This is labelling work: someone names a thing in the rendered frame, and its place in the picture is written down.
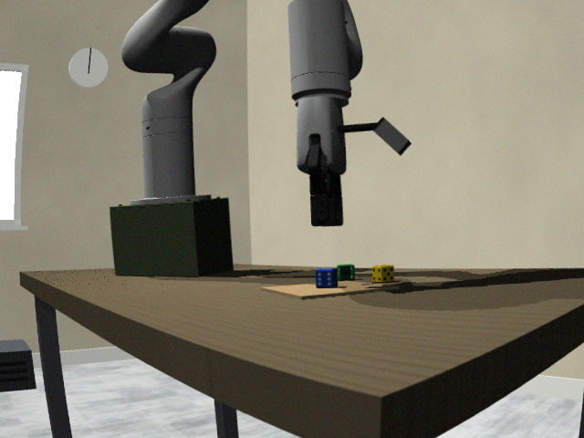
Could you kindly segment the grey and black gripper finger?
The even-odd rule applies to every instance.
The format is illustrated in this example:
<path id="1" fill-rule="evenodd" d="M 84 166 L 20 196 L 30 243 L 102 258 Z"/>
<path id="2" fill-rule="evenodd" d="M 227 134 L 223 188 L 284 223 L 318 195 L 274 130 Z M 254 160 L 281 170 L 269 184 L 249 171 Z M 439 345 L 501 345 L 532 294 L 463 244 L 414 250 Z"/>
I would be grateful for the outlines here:
<path id="1" fill-rule="evenodd" d="M 327 170 L 320 169 L 321 152 L 320 135 L 312 134 L 308 157 L 309 190 L 312 195 L 310 196 L 311 224 L 312 226 L 331 226 L 336 224 L 332 170 L 329 167 Z"/>
<path id="2" fill-rule="evenodd" d="M 335 194 L 336 199 L 336 224 L 332 226 L 343 225 L 343 206 L 342 206 L 342 192 L 340 174 L 332 172 L 332 194 Z"/>

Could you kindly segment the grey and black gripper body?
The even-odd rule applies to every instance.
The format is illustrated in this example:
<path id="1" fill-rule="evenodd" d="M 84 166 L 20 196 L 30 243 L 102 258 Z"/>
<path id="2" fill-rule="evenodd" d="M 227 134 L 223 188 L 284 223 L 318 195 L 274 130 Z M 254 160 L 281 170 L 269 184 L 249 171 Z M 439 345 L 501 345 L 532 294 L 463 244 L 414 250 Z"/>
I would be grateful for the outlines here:
<path id="1" fill-rule="evenodd" d="M 308 172 L 311 134 L 319 134 L 321 141 L 321 170 L 328 167 L 340 175 L 346 171 L 345 133 L 337 130 L 344 125 L 342 108 L 349 99 L 337 94 L 315 94 L 295 100 L 297 107 L 297 167 Z M 326 156 L 327 155 L 327 159 Z M 310 175 L 310 174 L 309 174 Z"/>

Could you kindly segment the tan square mat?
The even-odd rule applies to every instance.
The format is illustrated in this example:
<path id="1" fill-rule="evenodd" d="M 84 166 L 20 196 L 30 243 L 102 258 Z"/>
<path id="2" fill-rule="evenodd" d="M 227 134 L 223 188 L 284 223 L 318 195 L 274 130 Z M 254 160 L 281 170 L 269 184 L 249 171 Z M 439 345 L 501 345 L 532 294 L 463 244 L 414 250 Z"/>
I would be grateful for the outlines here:
<path id="1" fill-rule="evenodd" d="M 400 289 L 399 286 L 372 284 L 356 281 L 338 281 L 338 286 L 333 288 L 316 288 L 316 284 L 260 287 L 261 290 L 282 296 L 298 299 L 310 299 L 320 297 L 337 297 L 346 295 L 379 292 Z"/>

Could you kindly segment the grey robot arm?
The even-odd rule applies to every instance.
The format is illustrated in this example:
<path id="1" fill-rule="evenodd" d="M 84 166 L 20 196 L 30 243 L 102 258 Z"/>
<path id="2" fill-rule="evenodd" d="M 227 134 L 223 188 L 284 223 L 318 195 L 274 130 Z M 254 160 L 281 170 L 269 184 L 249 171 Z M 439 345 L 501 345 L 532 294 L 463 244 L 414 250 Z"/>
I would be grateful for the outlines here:
<path id="1" fill-rule="evenodd" d="M 208 1 L 159 0 L 123 41 L 121 56 L 127 68 L 173 74 L 171 84 L 149 93 L 142 102 L 146 200 L 130 201 L 130 205 L 211 199 L 211 194 L 195 194 L 193 94 L 214 63 L 216 45 L 202 29 L 175 26 Z M 350 81 L 359 75 L 363 55 L 348 0 L 292 0 L 288 29 L 291 98 L 337 94 L 349 99 Z M 375 123 L 337 126 L 337 130 L 373 130 L 399 155 L 411 145 L 383 117 Z"/>

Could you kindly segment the blue die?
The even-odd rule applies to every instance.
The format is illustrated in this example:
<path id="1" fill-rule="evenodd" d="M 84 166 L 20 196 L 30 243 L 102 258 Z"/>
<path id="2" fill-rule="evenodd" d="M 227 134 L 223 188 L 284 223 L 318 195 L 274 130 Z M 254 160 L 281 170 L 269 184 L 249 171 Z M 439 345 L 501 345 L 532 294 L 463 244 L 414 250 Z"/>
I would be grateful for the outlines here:
<path id="1" fill-rule="evenodd" d="M 316 270 L 316 288 L 333 288 L 338 286 L 337 268 L 320 268 Z"/>

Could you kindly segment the yellow die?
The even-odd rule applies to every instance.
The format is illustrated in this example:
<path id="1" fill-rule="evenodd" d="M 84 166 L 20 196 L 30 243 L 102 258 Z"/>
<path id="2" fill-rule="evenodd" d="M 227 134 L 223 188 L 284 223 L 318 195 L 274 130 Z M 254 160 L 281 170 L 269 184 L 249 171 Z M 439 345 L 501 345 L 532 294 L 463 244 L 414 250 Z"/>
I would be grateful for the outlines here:
<path id="1" fill-rule="evenodd" d="M 373 266 L 372 267 L 372 282 L 373 283 L 388 283 L 394 281 L 394 266 Z"/>

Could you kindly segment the green die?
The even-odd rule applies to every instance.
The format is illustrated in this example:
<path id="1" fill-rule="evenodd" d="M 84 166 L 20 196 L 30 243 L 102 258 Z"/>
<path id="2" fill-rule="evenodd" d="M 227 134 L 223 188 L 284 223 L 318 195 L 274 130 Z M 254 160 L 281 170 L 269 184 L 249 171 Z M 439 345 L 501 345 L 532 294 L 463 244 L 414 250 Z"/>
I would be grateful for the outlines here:
<path id="1" fill-rule="evenodd" d="M 354 265 L 337 265 L 338 269 L 338 280 L 354 280 L 355 279 L 355 266 Z"/>

